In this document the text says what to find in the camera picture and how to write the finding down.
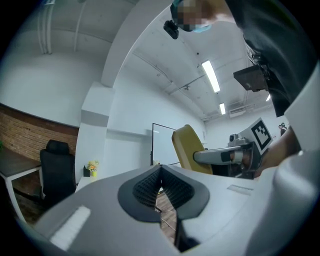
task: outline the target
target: small pot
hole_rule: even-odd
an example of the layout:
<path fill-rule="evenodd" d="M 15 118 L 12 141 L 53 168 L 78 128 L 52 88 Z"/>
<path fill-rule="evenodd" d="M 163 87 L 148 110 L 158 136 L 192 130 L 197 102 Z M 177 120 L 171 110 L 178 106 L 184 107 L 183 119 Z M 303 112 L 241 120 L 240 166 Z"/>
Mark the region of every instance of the small pot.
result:
<path fill-rule="evenodd" d="M 83 177 L 90 177 L 90 170 L 88 170 L 85 166 L 83 167 Z"/>

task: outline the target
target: black office chair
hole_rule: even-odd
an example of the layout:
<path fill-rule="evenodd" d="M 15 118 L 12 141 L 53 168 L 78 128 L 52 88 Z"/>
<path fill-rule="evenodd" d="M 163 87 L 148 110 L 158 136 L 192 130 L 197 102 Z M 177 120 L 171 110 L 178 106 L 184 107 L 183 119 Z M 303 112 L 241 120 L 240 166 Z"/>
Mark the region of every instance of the black office chair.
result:
<path fill-rule="evenodd" d="M 76 190 L 75 157 L 69 154 L 65 142 L 49 140 L 46 149 L 40 151 L 43 203 L 51 207 Z"/>

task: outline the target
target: whiteboard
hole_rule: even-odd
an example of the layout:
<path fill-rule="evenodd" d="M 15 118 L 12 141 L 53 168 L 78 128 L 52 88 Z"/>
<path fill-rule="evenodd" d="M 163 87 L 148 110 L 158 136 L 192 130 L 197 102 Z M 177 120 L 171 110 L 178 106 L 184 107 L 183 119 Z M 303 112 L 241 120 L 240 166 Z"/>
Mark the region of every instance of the whiteboard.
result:
<path fill-rule="evenodd" d="M 172 165 L 179 163 L 172 134 L 175 129 L 165 127 L 156 123 L 152 124 L 152 160 L 160 162 L 161 165 Z"/>

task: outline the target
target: air conditioner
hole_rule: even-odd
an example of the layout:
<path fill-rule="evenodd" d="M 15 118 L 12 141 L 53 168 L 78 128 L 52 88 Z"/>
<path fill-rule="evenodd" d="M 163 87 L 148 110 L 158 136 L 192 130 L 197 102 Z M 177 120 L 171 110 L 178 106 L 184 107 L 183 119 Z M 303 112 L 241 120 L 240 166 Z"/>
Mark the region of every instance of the air conditioner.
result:
<path fill-rule="evenodd" d="M 246 112 L 246 108 L 244 106 L 238 107 L 238 108 L 230 110 L 229 116 L 230 116 L 230 118 L 235 118 L 235 117 L 243 115 L 245 112 Z"/>

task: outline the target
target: yellow chair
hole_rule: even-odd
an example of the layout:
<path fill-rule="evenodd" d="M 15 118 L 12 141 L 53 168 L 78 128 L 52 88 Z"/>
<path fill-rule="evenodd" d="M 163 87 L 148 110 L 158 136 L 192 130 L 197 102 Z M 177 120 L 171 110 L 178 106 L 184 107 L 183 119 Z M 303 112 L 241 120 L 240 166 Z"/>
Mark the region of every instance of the yellow chair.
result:
<path fill-rule="evenodd" d="M 173 132 L 172 143 L 182 168 L 203 174 L 213 174 L 210 164 L 197 163 L 194 160 L 194 153 L 204 151 L 205 148 L 189 124 Z"/>

